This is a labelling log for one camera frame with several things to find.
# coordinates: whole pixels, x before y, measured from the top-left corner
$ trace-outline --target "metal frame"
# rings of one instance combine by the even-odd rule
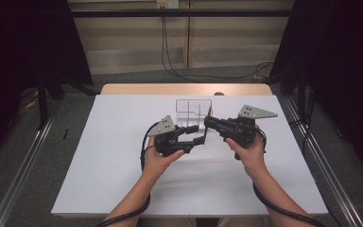
[[[73,17],[289,17],[292,9],[75,9]]]
[[[26,179],[28,177],[29,172],[31,171],[31,168],[33,167],[33,164],[38,156],[39,151],[41,150],[43,146],[43,142],[49,133],[49,130],[51,129],[53,120],[55,116],[58,113],[58,109],[61,102],[57,101],[57,103],[54,106],[54,109],[51,113],[51,116],[48,118],[46,124],[43,126],[42,129],[37,131],[37,134],[34,138],[34,141],[28,150],[28,153],[20,166],[19,171],[17,171],[16,176],[14,177],[13,182],[10,185],[10,188],[8,189],[8,192],[6,193],[5,197],[0,202],[0,227],[5,226],[9,215],[11,213],[11,210],[14,207],[14,204],[17,201],[17,198],[19,197],[20,193],[22,192],[22,189],[26,183]]]
[[[291,97],[288,97],[286,100],[286,105],[290,110],[290,113],[294,117],[294,120],[300,120],[300,115],[298,113],[298,107],[296,103],[293,101]],[[352,200],[347,195],[346,191],[343,189],[340,181],[338,180],[335,172],[329,165],[326,157],[323,155],[320,146],[318,145],[317,140],[311,131],[308,131],[308,126],[306,124],[299,125],[300,132],[302,133],[302,137],[305,138],[306,135],[306,145],[309,147],[311,154],[313,155],[315,161],[320,167],[320,171],[322,172],[323,177],[329,185],[335,199],[337,200],[338,205],[340,206],[340,210],[343,212],[345,218],[349,222],[352,227],[363,227],[363,222],[361,217],[358,215],[355,206]]]

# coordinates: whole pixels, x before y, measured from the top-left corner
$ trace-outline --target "forearm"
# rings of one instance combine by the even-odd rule
[[[267,170],[251,177],[261,195],[270,203],[285,210],[309,217],[309,215],[292,200]],[[302,221],[282,215],[268,208],[269,214],[277,227],[312,226]]]
[[[147,200],[149,192],[151,191],[157,180],[157,178],[143,173],[140,179],[131,189],[131,191],[126,195],[123,200],[119,202],[119,204],[109,213],[109,215],[105,217],[105,220],[125,215],[142,207]],[[140,216],[128,218],[123,221],[114,223],[111,226],[134,227],[136,226],[139,217]]]

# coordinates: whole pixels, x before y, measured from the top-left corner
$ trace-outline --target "black curtain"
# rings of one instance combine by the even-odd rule
[[[296,0],[270,77],[289,94],[302,79],[363,161],[363,1]]]
[[[0,0],[0,138],[20,93],[43,75],[50,86],[93,84],[66,0]]]

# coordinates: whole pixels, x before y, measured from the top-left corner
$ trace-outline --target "white table surface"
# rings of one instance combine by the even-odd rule
[[[78,148],[52,214],[109,214],[141,174],[140,152],[147,129],[166,115],[175,124],[177,99],[212,99],[213,116],[236,118],[244,104],[275,112],[256,120],[268,138],[266,164],[282,188],[309,214],[326,214],[320,196],[276,96],[101,95],[95,98]],[[209,130],[172,164],[151,191],[143,217],[233,217],[266,215],[251,179],[222,137]]]

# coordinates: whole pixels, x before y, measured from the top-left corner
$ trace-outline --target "hand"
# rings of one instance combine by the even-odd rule
[[[143,175],[148,175],[158,180],[166,171],[167,167],[178,160],[184,154],[182,149],[175,153],[164,157],[155,149],[155,137],[150,137],[148,141],[148,149],[146,150],[146,164],[143,170]]]
[[[267,171],[264,161],[264,142],[258,133],[256,133],[252,145],[248,148],[242,148],[231,138],[227,138],[226,143],[240,156],[244,169],[251,178]]]

